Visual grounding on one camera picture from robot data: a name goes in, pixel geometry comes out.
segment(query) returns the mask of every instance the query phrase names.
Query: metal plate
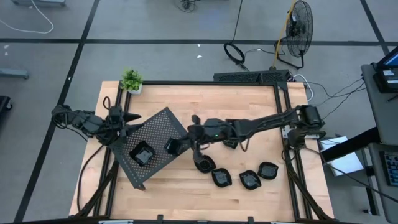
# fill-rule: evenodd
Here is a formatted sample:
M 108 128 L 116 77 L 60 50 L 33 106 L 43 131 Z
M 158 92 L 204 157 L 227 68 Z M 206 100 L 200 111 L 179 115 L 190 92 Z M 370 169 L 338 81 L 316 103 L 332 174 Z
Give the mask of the metal plate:
M 127 137 L 127 143 L 119 139 L 109 146 L 134 188 L 142 188 L 145 180 L 177 158 L 164 149 L 169 138 L 180 139 L 187 134 L 169 108 L 164 108 L 143 124 L 142 128 Z M 142 167 L 129 155 L 141 141 L 148 143 L 156 153 L 149 163 Z M 189 147 L 183 145 L 183 152 Z

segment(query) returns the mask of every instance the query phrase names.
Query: electric fan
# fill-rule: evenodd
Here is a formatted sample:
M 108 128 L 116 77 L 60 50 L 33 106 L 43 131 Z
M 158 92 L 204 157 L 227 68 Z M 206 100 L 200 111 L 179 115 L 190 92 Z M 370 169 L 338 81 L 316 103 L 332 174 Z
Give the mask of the electric fan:
M 313 30 L 313 19 L 311 7 L 304 1 L 297 1 L 294 4 L 292 13 L 290 13 L 289 19 L 286 25 L 286 37 L 282 38 L 280 42 L 286 44 L 289 53 L 294 57 L 301 57 L 301 66 L 296 66 L 292 63 L 286 62 L 279 57 L 278 60 L 291 65 L 296 69 L 304 67 L 304 55 L 310 48 L 312 40 Z

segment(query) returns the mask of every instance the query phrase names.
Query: gray floor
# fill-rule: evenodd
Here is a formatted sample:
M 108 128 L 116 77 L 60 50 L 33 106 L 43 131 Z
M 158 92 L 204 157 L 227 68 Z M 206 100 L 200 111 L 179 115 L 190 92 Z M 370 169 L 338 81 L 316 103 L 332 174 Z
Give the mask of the gray floor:
M 366 0 L 386 41 L 397 41 L 394 26 L 394 0 Z M 67 7 L 43 7 L 54 23 L 47 35 L 27 34 L 0 24 L 1 38 L 79 39 L 94 0 L 68 0 Z M 88 34 L 89 39 L 230 39 L 239 8 L 239 0 L 206 0 L 197 10 L 180 12 L 174 1 L 101 0 Z M 308 0 L 314 16 L 314 40 L 377 41 L 359 0 Z M 244 1 L 236 39 L 276 40 L 290 1 Z M 47 30 L 49 25 L 35 11 L 0 0 L 0 19 L 21 29 Z M 243 50 L 271 45 L 239 45 Z M 0 67 L 25 69 L 28 80 L 0 78 L 0 95 L 9 95 L 14 108 L 0 133 L 0 223 L 12 222 L 50 123 L 50 111 L 56 105 L 77 44 L 0 43 Z M 362 64 L 377 62 L 384 56 L 381 47 L 311 46 L 306 65 L 293 74 L 305 75 L 334 93 L 360 78 Z M 245 65 L 250 70 L 267 70 L 273 55 L 248 53 Z M 297 62 L 296 58 L 285 56 Z M 103 80 L 118 80 L 125 68 L 132 67 L 146 80 L 212 80 L 218 72 L 240 72 L 225 55 L 222 45 L 201 44 L 86 44 L 70 86 L 66 104 L 72 108 L 93 110 Z M 326 94 L 312 86 L 311 104 L 321 103 Z M 342 99 L 319 107 L 324 117 Z M 373 127 L 374 120 L 365 91 L 354 93 L 326 119 L 324 129 L 355 136 Z M 40 173 L 25 221 L 66 217 L 72 202 L 85 142 L 69 131 L 56 130 Z M 365 189 L 344 177 L 325 175 L 336 218 L 346 222 L 385 223 L 383 216 L 362 213 L 368 208 Z M 364 178 L 362 173 L 355 174 Z

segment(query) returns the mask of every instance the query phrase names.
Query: wooden tabletop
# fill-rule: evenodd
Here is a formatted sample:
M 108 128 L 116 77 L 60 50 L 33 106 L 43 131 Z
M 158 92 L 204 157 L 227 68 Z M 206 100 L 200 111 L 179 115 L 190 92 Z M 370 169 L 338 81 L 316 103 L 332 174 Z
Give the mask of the wooden tabletop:
M 103 108 L 103 98 L 109 96 L 113 105 L 117 91 L 118 82 L 103 82 L 96 115 L 105 118 L 108 111 Z M 289 83 L 289 95 L 292 107 L 307 104 L 302 83 Z M 123 93 L 122 105 L 125 96 L 126 93 Z M 134 122 L 142 123 L 166 106 L 184 127 L 192 124 L 193 114 L 205 121 L 207 118 L 256 119 L 277 113 L 273 87 L 200 85 L 144 85 L 141 95 L 132 96 L 129 112 L 140 114 L 142 118 Z M 83 163 L 99 147 L 96 139 L 90 139 Z M 318 150 L 314 140 L 307 140 L 307 147 Z M 228 149 L 220 142 L 212 144 L 203 152 L 216 162 L 217 167 L 223 167 L 231 174 L 233 184 L 225 188 L 217 187 L 211 174 L 197 171 L 191 150 L 145 181 L 145 191 L 134 189 L 119 168 L 111 218 L 155 220 L 157 215 L 163 214 L 165 220 L 245 221 L 248 216 L 253 216 L 255 221 L 294 221 L 281 151 L 282 140 L 277 128 L 254 135 L 247 152 L 239 147 Z M 84 172 L 80 199 L 82 205 L 98 187 L 104 152 L 103 149 L 94 157 Z M 319 156 L 306 150 L 301 150 L 301 155 L 308 191 L 326 214 L 333 217 Z M 239 173 L 246 170 L 257 172 L 259 164 L 264 161 L 279 166 L 278 176 L 274 180 L 261 179 L 262 187 L 246 190 L 240 182 Z M 298 189 L 297 193 L 301 217 L 304 217 Z M 102 214 L 107 196 L 108 190 L 105 190 Z M 76 192 L 70 209 L 70 214 L 75 213 Z

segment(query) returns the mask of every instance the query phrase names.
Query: blue screen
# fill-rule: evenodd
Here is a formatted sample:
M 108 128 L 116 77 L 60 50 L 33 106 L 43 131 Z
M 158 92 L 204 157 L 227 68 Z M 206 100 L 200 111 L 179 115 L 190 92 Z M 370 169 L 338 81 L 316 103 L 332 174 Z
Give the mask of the blue screen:
M 398 65 L 398 53 L 392 56 L 389 60 L 384 62 L 385 65 Z

